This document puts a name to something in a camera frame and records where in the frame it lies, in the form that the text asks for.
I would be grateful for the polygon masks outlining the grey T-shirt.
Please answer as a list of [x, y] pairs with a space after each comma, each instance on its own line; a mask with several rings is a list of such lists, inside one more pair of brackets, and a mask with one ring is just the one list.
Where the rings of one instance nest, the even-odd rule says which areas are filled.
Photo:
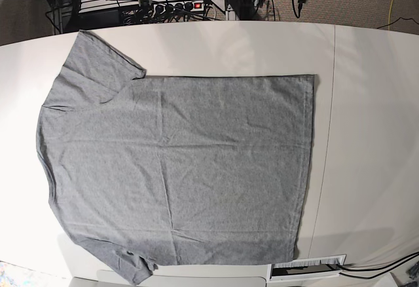
[[291, 261], [314, 97], [313, 75], [148, 77], [80, 31], [37, 125], [49, 205], [133, 285], [158, 266]]

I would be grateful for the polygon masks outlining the white power strip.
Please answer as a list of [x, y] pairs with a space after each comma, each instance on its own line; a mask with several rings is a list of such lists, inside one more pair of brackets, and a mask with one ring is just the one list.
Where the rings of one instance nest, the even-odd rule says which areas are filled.
[[192, 2], [187, 1], [186, 3], [164, 3], [159, 1], [153, 1], [154, 9], [156, 12], [164, 14], [197, 14], [204, 15], [204, 3], [202, 1]]

